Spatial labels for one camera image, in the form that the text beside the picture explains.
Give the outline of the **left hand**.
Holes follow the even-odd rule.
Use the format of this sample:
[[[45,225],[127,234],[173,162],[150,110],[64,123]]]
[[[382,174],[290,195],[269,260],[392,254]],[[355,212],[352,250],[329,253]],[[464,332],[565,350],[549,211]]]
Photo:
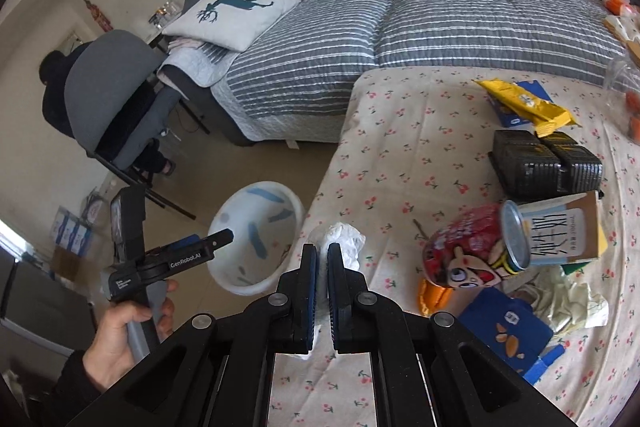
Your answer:
[[[151,309],[133,301],[119,303],[104,313],[96,337],[82,356],[89,381],[100,392],[111,388],[136,364],[129,347],[127,326],[151,319]]]

